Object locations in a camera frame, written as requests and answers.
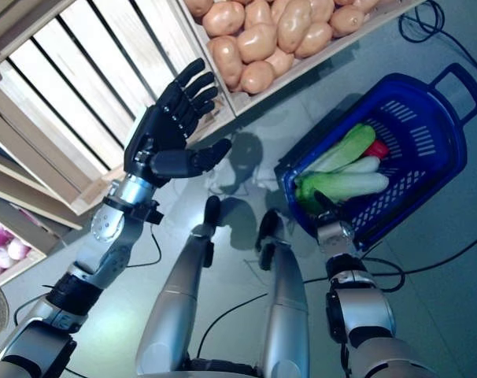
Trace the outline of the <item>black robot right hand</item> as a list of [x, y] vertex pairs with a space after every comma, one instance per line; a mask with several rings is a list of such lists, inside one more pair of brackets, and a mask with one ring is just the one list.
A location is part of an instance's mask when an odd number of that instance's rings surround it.
[[318, 219], [324, 221], [342, 220], [342, 212], [340, 211], [340, 208], [335, 205], [324, 193], [321, 191], [315, 191], [314, 199], [320, 206], [320, 212], [317, 215]]

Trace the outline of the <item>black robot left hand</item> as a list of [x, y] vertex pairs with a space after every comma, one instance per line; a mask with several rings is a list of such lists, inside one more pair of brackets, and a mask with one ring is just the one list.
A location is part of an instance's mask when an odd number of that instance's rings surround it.
[[155, 187], [175, 178], [191, 178], [212, 170], [231, 149], [221, 139], [200, 150], [187, 148], [198, 122], [215, 108], [215, 76], [205, 62], [192, 61], [142, 115], [124, 151], [124, 171]]

